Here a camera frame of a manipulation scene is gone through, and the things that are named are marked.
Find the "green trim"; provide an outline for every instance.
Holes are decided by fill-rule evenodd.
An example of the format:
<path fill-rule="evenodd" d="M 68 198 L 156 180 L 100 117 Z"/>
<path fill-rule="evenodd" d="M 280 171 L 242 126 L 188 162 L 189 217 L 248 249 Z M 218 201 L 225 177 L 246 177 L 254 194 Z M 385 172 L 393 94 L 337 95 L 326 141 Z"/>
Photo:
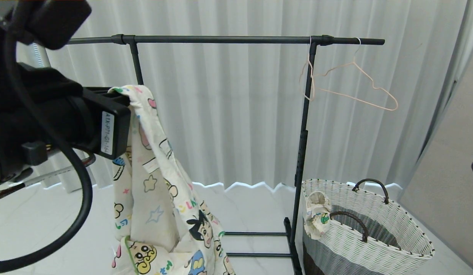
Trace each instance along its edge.
<path fill-rule="evenodd" d="M 133 255 L 131 255 L 131 250 L 128 247 L 128 238 L 129 237 L 130 236 L 128 235 L 124 238 L 124 245 L 125 245 L 126 249 L 128 249 L 129 258 L 131 259 L 131 263 L 133 264 L 133 269 L 135 270 L 136 275 L 140 275 L 140 273 L 138 272 L 138 269 L 136 268 L 135 261 L 133 261 Z"/>

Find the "floor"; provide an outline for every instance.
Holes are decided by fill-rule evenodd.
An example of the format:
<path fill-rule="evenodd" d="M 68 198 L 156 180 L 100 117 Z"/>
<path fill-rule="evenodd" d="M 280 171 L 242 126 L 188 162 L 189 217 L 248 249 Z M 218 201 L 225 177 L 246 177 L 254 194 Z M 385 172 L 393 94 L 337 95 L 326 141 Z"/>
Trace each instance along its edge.
<path fill-rule="evenodd" d="M 283 231 L 284 217 L 292 217 L 294 189 L 281 184 L 275 189 L 264 184 L 251 187 L 240 183 L 227 190 L 221 184 L 207 187 L 196 184 L 195 188 L 226 231 Z M 77 236 L 52 256 L 9 274 L 109 274 L 117 247 L 113 237 L 112 188 L 95 186 L 93 190 L 92 211 Z M 0 200 L 0 259 L 22 256 L 53 241 L 76 217 L 80 202 L 79 191 L 67 194 L 61 185 L 48 189 L 31 186 Z M 437 254 L 415 274 L 473 275 L 473 270 L 460 258 L 428 230 L 425 232 Z M 301 230 L 297 234 L 297 239 L 302 239 Z M 297 243 L 302 259 L 302 245 Z M 228 252 L 288 253 L 285 237 L 226 236 L 223 246 Z M 292 274 L 290 259 L 232 258 L 231 261 L 240 275 Z"/>

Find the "wire hanger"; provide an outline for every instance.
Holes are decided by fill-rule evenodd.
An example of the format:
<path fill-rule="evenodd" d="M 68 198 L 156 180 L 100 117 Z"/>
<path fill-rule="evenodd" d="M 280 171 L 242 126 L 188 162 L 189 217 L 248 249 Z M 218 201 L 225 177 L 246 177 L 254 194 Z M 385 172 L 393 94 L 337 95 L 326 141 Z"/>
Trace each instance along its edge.
<path fill-rule="evenodd" d="M 324 91 L 324 92 L 330 92 L 332 94 L 338 94 L 338 95 L 342 95 L 342 96 L 346 96 L 346 97 L 349 97 L 350 99 L 355 99 L 357 101 L 360 101 L 360 102 L 363 102 L 365 104 L 369 104 L 371 106 L 374 106 L 374 107 L 377 107 L 377 108 L 381 108 L 383 110 L 386 110 L 386 111 L 395 111 L 397 110 L 397 108 L 399 107 L 399 104 L 397 103 L 397 100 L 396 98 L 390 93 L 388 92 L 386 89 L 382 88 L 382 87 L 376 87 L 375 84 L 374 84 L 374 80 L 372 79 L 371 76 L 369 76 L 356 62 L 355 62 L 355 56 L 358 52 L 358 50 L 360 49 L 360 47 L 362 46 L 362 41 L 360 40 L 360 38 L 357 38 L 358 39 L 358 49 L 355 51 L 354 53 L 354 60 L 350 63 L 347 63 L 347 64 L 343 64 L 343 65 L 340 65 L 340 66 L 336 66 L 334 68 L 331 68 L 329 69 L 325 74 L 318 74 L 319 76 L 327 76 L 327 74 L 329 72 L 331 72 L 332 70 L 335 70 L 337 68 L 343 68 L 343 67 L 346 67 L 346 66 L 351 66 L 351 65 L 354 65 L 356 68 L 358 68 L 360 70 L 361 73 L 365 74 L 365 76 L 367 76 L 369 78 L 369 80 L 372 82 L 372 88 L 373 89 L 380 89 L 382 91 L 384 91 L 388 96 L 390 96 L 396 106 L 395 108 L 385 108 L 385 107 L 382 107 L 382 106 L 378 106 L 374 103 L 370 103 L 368 101 L 365 101 L 365 100 L 362 100 L 362 99 L 357 99 L 356 97 L 353 97 L 353 96 L 350 96 L 348 94 L 340 94 L 339 92 L 333 92 L 333 91 L 330 91 L 330 90 L 327 90 L 327 89 L 322 89 L 322 88 L 319 88 L 320 90 Z M 313 101 L 313 99 L 315 98 L 315 80 L 314 80 L 314 76 L 313 76 L 313 64 L 311 64 L 311 61 L 309 61 L 309 55 L 308 55 L 308 61 L 306 62 L 306 64 L 303 66 L 302 70 L 301 70 L 301 76 L 299 76 L 299 82 L 301 82 L 301 77 L 304 73 L 304 68 L 306 67 L 306 65 L 309 65 L 311 67 L 311 84 L 312 84 L 312 92 L 311 92 L 311 98 L 309 98 L 308 96 L 306 96 L 306 94 L 304 95 L 306 97 L 306 99 L 308 99 L 309 101 Z"/>

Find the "black clothing rack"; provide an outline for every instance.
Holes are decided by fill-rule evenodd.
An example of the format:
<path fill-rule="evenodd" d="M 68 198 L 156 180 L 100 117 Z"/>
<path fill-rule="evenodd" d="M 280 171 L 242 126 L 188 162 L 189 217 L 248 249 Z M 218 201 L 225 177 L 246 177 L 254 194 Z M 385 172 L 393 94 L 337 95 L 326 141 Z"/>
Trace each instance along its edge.
<path fill-rule="evenodd" d="M 383 39 L 369 38 L 338 38 L 329 35 L 320 36 L 138 36 L 117 34 L 111 37 L 92 37 L 92 38 L 74 38 L 68 43 L 74 44 L 97 44 L 97 43 L 115 43 L 120 45 L 129 45 L 133 64 L 136 73 L 137 83 L 143 85 L 142 69 L 140 58 L 138 56 L 138 43 L 206 43 L 206 44 L 310 44 L 309 61 L 315 63 L 316 48 L 318 45 L 326 46 L 332 44 L 361 44 L 361 45 L 384 45 Z M 306 96 L 311 94 L 311 65 L 308 65 L 306 78 Z M 299 151 L 297 154 L 297 167 L 294 176 L 294 186 L 296 187 L 294 198 L 294 213 L 292 224 L 289 218 L 284 219 L 285 232 L 226 232 L 229 236 L 285 236 L 289 244 L 289 253 L 227 253 L 232 257 L 288 257 L 292 260 L 294 275 L 302 275 L 301 265 L 295 246 L 295 234 L 297 228 L 297 216 L 299 212 L 299 198 L 301 195 L 301 182 L 304 170 L 304 159 L 306 155 L 306 143 L 308 131 L 306 123 L 308 121 L 309 101 L 304 99 L 301 132 L 299 139 Z"/>

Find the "laundry basket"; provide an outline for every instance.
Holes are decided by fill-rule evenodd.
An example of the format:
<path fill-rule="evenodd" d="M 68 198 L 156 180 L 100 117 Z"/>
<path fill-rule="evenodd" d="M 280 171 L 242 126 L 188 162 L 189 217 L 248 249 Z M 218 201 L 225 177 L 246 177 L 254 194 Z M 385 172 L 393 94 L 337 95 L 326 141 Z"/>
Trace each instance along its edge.
<path fill-rule="evenodd" d="M 359 190 L 373 181 L 385 197 Z M 304 270 L 308 275 L 405 275 L 435 254 L 435 249 L 399 204 L 389 200 L 380 181 L 364 179 L 355 187 L 336 181 L 303 181 L 302 195 L 321 191 L 332 203 L 328 231 L 319 240 L 303 234 Z"/>

